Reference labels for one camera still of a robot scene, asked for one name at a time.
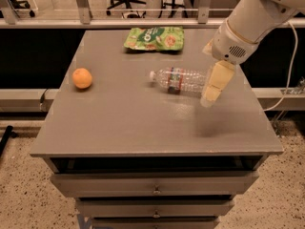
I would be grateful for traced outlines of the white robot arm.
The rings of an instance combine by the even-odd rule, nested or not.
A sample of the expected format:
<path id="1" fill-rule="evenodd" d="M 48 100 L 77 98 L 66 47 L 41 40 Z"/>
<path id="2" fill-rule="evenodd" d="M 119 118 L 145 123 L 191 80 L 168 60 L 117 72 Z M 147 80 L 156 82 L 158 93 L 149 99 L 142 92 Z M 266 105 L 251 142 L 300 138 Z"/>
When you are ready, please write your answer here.
<path id="1" fill-rule="evenodd" d="M 203 52 L 216 63 L 209 68 L 200 103 L 212 106 L 245 62 L 273 29 L 305 11 L 305 0 L 240 0 Z"/>

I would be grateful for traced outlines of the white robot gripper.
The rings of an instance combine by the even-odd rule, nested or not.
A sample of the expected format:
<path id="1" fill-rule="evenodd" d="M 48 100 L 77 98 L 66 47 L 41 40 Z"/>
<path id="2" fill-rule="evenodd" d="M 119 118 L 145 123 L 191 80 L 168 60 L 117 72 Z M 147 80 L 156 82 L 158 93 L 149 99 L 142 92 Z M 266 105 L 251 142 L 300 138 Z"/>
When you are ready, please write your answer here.
<path id="1" fill-rule="evenodd" d="M 258 37 L 259 32 L 254 26 L 235 24 L 229 19 L 218 28 L 213 40 L 202 50 L 221 60 L 208 70 L 200 99 L 203 107 L 211 107 L 220 97 L 234 76 L 235 65 L 245 62 L 258 48 Z"/>

